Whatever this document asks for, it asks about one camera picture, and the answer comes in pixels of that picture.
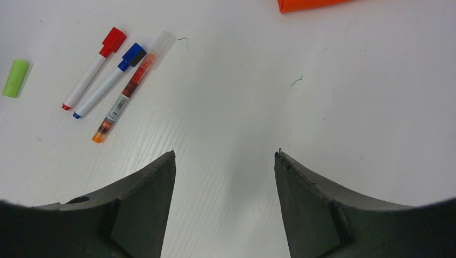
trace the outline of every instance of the green cylinder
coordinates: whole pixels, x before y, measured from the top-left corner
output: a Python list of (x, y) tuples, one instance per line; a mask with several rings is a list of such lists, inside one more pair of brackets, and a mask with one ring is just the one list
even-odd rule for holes
[(11, 98), (16, 98), (19, 93), (20, 85), (29, 68), (29, 63), (24, 60), (14, 60), (10, 74), (3, 88), (2, 94)]

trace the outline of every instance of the white label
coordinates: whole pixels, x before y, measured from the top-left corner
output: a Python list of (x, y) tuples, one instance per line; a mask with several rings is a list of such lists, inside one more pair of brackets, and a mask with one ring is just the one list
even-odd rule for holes
[(117, 120), (117, 117), (122, 113), (122, 110), (125, 107), (125, 104), (128, 102), (130, 98), (127, 96), (120, 94), (120, 97), (117, 99), (115, 105), (112, 107), (111, 111), (109, 111), (106, 118), (112, 120), (113, 122)]

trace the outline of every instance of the debris speck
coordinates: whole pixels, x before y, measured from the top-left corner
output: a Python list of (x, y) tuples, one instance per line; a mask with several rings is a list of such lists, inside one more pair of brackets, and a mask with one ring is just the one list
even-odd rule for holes
[(184, 38), (180, 38), (180, 39), (178, 39), (178, 40), (181, 41), (181, 40), (183, 40), (183, 39), (185, 39), (185, 40), (187, 41), (187, 43), (186, 43), (187, 50), (190, 51), (190, 47), (188, 46), (188, 39), (187, 39), (187, 38), (184, 37)]
[(302, 75), (301, 75), (301, 78), (299, 78), (299, 79), (295, 80), (295, 82), (294, 82), (294, 83), (292, 83), (292, 84), (291, 84), (291, 86), (293, 86), (293, 84), (295, 84), (297, 81), (300, 81), (300, 80), (302, 80)]

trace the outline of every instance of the pen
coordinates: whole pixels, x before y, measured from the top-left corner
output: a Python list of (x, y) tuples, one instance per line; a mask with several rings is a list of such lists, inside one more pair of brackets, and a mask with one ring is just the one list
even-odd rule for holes
[(163, 31), (160, 34), (159, 38), (152, 47), (152, 51), (150, 52), (150, 54), (144, 57), (144, 60), (138, 67), (138, 70), (136, 70), (133, 77), (131, 77), (127, 86), (122, 91), (122, 94), (120, 94), (119, 98), (114, 103), (114, 106), (111, 108), (108, 115), (104, 118), (95, 135), (92, 137), (92, 141), (98, 144), (104, 141), (104, 138), (111, 130), (112, 126), (114, 125), (122, 111), (125, 109), (125, 105), (132, 97), (138, 85), (143, 81), (147, 72), (150, 69), (157, 69), (158, 65), (169, 52), (171, 47), (174, 45), (175, 41), (175, 37), (165, 31)]
[(109, 34), (102, 42), (103, 48), (100, 50), (99, 54), (89, 66), (89, 68), (85, 71), (85, 74), (79, 79), (79, 82), (76, 84), (68, 98), (64, 101), (62, 105), (62, 108), (64, 110), (70, 110), (74, 107), (77, 101), (81, 98), (89, 83), (94, 79), (98, 70), (104, 64), (104, 61), (106, 61), (112, 52), (116, 53), (119, 50), (120, 46), (126, 38), (127, 36), (118, 28), (113, 27), (111, 29)]
[(146, 51), (138, 44), (135, 43), (130, 49), (122, 56), (123, 61), (117, 68), (108, 76), (108, 78), (100, 85), (95, 93), (90, 96), (83, 104), (79, 105), (74, 111), (73, 117), (79, 119), (84, 117), (97, 102), (112, 88), (112, 86), (120, 79), (122, 74), (128, 67), (135, 67), (141, 59), (146, 55)]

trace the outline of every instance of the white table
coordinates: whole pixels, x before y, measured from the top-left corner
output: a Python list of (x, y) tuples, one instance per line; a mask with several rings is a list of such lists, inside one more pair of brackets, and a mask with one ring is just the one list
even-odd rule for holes
[[(133, 70), (83, 120), (60, 106), (113, 26), (129, 37), (88, 93), (134, 42), (150, 48), (169, 30), (188, 43), (176, 43), (97, 145)], [(0, 36), (2, 83), (13, 59), (33, 63), (21, 96), (0, 96), (0, 198), (64, 203), (173, 149), (162, 257), (289, 256), (279, 148), (375, 198), (423, 205), (456, 194), (455, 1), (282, 15), (275, 0), (9, 0)]]

